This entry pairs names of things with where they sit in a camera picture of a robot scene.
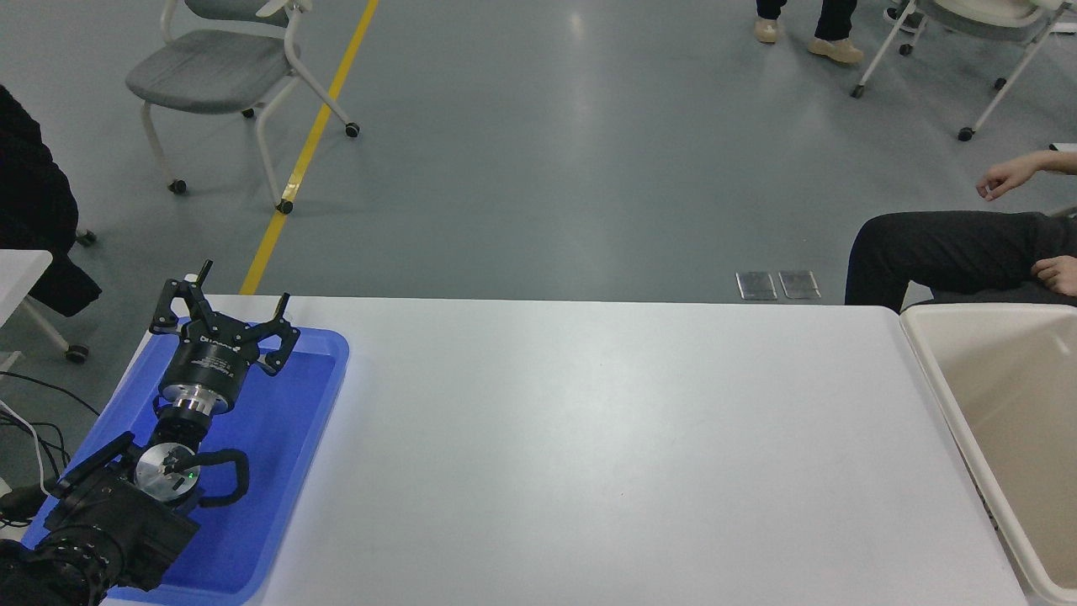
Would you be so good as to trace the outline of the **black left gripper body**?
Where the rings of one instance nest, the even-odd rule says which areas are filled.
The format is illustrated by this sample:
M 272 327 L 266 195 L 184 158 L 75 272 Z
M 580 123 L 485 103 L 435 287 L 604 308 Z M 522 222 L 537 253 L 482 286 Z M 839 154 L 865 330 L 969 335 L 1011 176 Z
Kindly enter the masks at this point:
M 180 335 L 162 377 L 162 394 L 200 386 L 218 395 L 238 395 L 255 360 L 257 346 L 252 343 L 221 343 L 207 335 Z

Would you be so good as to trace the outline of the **person's right hand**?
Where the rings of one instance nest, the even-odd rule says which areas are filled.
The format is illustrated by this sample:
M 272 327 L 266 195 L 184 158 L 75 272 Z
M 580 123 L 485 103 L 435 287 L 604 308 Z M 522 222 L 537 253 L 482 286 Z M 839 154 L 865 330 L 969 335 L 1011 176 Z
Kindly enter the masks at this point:
M 999 199 L 1038 173 L 1043 169 L 1045 157 L 1050 158 L 1050 152 L 1035 152 L 1013 160 L 997 163 L 985 170 L 984 175 L 974 185 L 974 189 L 981 199 Z

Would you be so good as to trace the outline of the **person's left hand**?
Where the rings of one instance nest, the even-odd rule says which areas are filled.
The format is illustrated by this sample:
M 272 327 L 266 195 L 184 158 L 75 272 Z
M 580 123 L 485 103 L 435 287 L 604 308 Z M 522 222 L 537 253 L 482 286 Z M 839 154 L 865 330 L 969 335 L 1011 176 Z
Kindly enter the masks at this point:
M 1077 295 L 1077 258 L 1074 256 L 1057 256 L 1036 260 L 1031 267 L 1031 273 L 1043 287 L 1058 295 L 1074 298 Z

